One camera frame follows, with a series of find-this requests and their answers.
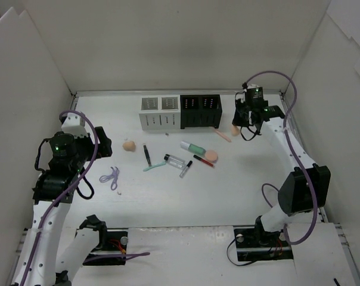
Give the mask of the black eyeliner pencil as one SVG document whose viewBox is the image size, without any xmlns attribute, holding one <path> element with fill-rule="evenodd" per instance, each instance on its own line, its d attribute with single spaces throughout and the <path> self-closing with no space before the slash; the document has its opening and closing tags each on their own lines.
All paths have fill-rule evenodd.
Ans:
<svg viewBox="0 0 360 286">
<path fill-rule="evenodd" d="M 143 149 L 144 149 L 144 154 L 145 154 L 145 158 L 147 160 L 148 166 L 151 167 L 152 163 L 151 163 L 151 158 L 150 158 L 150 154 L 148 152 L 148 148 L 146 144 L 143 144 Z"/>
</svg>

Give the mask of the red lip gloss tube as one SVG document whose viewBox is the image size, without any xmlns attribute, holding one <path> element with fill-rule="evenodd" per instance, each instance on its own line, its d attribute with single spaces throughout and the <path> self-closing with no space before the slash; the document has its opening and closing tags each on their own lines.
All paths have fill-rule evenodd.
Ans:
<svg viewBox="0 0 360 286">
<path fill-rule="evenodd" d="M 202 162 L 202 163 L 204 163 L 204 164 L 206 164 L 206 165 L 208 165 L 208 166 L 210 166 L 210 167 L 214 167 L 214 166 L 215 166 L 213 163 L 207 161 L 206 159 L 204 159 L 204 158 L 202 158 L 202 157 L 200 157 L 200 156 L 198 156 L 198 155 L 193 155 L 193 157 L 194 157 L 196 160 L 198 160 L 198 161 L 200 161 L 200 162 Z"/>
</svg>

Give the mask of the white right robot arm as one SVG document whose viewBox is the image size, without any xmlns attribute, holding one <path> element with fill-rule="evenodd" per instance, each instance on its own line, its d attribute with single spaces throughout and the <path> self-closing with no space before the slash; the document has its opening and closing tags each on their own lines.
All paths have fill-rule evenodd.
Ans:
<svg viewBox="0 0 360 286">
<path fill-rule="evenodd" d="M 253 238 L 259 245 L 269 244 L 274 233 L 280 231 L 288 240 L 287 224 L 293 216 L 312 213 L 307 233 L 289 243 L 298 245 L 306 241 L 315 228 L 319 208 L 327 200 L 331 172 L 327 166 L 318 165 L 300 145 L 287 126 L 289 114 L 277 105 L 269 105 L 262 88 L 245 89 L 235 95 L 233 125 L 248 129 L 254 136 L 263 136 L 279 156 L 287 175 L 276 204 L 256 221 Z"/>
</svg>

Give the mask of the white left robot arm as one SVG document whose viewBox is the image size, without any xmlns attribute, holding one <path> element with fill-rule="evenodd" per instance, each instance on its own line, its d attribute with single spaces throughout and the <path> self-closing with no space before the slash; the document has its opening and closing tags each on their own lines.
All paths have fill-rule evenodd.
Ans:
<svg viewBox="0 0 360 286">
<path fill-rule="evenodd" d="M 81 112 L 60 114 L 61 131 L 49 143 L 52 159 L 33 189 L 33 221 L 18 261 L 13 285 L 71 285 L 89 253 L 108 244 L 107 226 L 96 215 L 80 225 L 73 242 L 58 255 L 63 224 L 73 196 L 95 160 L 112 155 L 111 140 L 102 127 L 95 127 Z"/>
</svg>

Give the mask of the beige beauty sponge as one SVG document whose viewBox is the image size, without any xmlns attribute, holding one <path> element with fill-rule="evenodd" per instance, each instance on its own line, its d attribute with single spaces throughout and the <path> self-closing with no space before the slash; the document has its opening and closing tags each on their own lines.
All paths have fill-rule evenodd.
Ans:
<svg viewBox="0 0 360 286">
<path fill-rule="evenodd" d="M 136 144 L 134 141 L 126 141 L 122 145 L 123 149 L 127 152 L 135 152 Z"/>
<path fill-rule="evenodd" d="M 238 136 L 240 134 L 240 130 L 237 126 L 232 125 L 231 126 L 231 135 L 232 136 Z"/>
</svg>

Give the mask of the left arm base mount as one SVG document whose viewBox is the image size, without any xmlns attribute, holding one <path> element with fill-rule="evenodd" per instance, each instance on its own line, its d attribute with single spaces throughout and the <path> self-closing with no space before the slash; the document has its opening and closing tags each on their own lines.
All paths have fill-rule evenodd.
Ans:
<svg viewBox="0 0 360 286">
<path fill-rule="evenodd" d="M 103 246 L 101 248 L 94 248 L 86 259 L 125 253 L 127 244 L 128 231 L 126 229 L 112 229 L 108 231 Z M 84 266 L 124 266 L 125 264 L 125 259 L 122 257 L 99 258 L 83 263 Z"/>
</svg>

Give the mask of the pink makeup applicator stick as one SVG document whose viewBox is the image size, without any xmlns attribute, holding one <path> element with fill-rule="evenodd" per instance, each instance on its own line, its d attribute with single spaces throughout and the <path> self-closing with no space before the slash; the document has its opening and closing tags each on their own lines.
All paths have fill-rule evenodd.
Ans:
<svg viewBox="0 0 360 286">
<path fill-rule="evenodd" d="M 224 133 L 219 131 L 218 129 L 213 128 L 212 130 L 214 131 L 214 133 L 216 133 L 218 136 L 220 136 L 221 138 L 223 138 L 227 142 L 231 142 L 231 139 L 227 135 L 225 135 Z"/>
</svg>

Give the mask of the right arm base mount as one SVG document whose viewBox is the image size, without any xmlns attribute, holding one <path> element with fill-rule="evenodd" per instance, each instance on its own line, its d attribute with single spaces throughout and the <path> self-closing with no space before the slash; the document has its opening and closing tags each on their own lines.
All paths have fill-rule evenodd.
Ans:
<svg viewBox="0 0 360 286">
<path fill-rule="evenodd" d="M 291 246 L 281 239 L 281 234 L 276 232 L 260 241 L 254 227 L 234 228 L 233 239 L 226 248 L 226 258 L 238 267 L 258 262 L 293 260 Z"/>
</svg>

